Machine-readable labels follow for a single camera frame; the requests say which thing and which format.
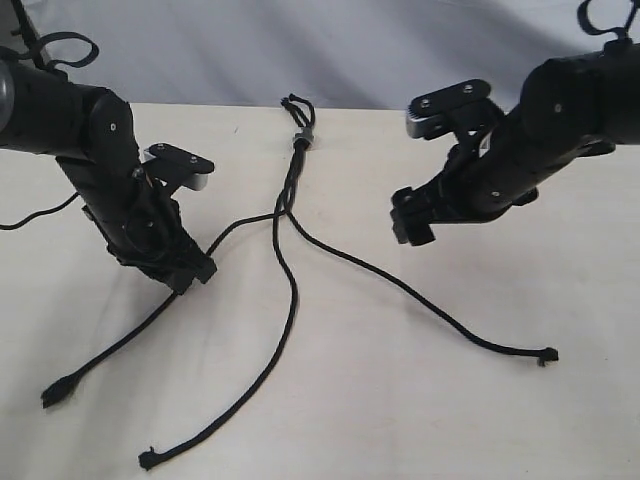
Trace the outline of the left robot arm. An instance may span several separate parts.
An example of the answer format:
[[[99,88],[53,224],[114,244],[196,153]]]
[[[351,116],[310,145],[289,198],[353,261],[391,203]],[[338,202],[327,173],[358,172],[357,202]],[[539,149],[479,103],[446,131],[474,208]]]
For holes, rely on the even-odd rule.
[[[168,143],[140,150],[131,107],[113,91],[30,68],[2,49],[1,146],[54,157],[121,265],[177,294],[216,272],[172,197],[202,189],[213,163]]]

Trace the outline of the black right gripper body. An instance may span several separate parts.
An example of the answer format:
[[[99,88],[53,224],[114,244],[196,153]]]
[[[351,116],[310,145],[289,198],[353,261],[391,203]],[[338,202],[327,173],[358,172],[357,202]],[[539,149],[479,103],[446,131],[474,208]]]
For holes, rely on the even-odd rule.
[[[499,119],[438,114],[422,136],[452,133],[457,144],[443,169],[414,190],[414,221],[425,224],[486,223],[537,198],[540,148],[519,114]]]

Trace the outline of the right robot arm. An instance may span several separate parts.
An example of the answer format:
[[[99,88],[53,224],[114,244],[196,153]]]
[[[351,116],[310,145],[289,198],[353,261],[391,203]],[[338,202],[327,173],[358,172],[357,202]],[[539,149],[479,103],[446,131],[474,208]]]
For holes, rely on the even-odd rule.
[[[639,142],[639,46],[632,41],[545,61],[527,76],[509,112],[490,92],[488,82],[471,79],[409,103],[410,137],[452,134],[456,142],[429,182],[392,195],[399,243],[428,244],[438,224],[494,221],[535,201],[539,185],[575,159]]]

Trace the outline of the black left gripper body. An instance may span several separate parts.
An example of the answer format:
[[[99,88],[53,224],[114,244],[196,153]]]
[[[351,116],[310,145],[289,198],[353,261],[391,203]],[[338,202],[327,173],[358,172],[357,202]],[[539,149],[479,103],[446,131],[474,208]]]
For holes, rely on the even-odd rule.
[[[87,174],[82,176],[82,199],[107,251],[120,265],[134,267],[148,278],[153,265],[187,266],[185,247],[193,239],[182,226],[177,202],[158,182],[146,175]]]

